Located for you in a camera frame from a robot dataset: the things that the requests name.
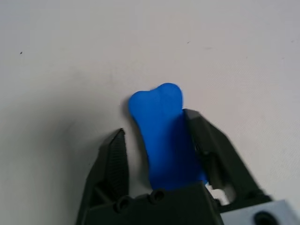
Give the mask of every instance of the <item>black plastic mount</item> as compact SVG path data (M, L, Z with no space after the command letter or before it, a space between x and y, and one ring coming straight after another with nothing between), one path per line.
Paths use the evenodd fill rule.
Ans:
M185 109L184 113L209 184L213 189L224 190L230 201L229 205L219 208L220 212L271 201L258 187L226 135L199 112Z
M259 189L228 138L198 112L184 110L195 150L214 189L231 200L221 206L202 182L174 191L128 196L128 162L123 129L101 145L88 175L76 225L222 225L221 212L271 201Z

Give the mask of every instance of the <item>white background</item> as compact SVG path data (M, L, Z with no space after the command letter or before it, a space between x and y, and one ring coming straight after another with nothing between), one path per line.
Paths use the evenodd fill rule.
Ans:
M0 224L74 224L120 127L130 193L148 191L124 102L165 82L299 213L299 12L298 0L1 0Z

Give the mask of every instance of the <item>blue foam bone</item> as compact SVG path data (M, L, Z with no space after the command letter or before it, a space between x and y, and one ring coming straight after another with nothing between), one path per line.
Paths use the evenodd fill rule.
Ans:
M172 83L139 91L129 99L129 112L142 134L153 189L173 190L205 175L188 133L183 115L182 93Z

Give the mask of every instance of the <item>blue bone-shaped object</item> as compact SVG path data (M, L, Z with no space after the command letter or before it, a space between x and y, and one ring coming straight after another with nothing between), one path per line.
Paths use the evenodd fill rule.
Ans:
M153 189L173 190L205 180L183 114L180 88L164 83L135 93L129 112L142 134Z

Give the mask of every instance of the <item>white table surface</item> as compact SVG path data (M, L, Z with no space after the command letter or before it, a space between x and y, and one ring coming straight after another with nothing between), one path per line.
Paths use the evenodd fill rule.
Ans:
M124 102L165 82L299 213L299 12L298 0L2 0L0 224L74 224L120 127L130 193L149 191Z

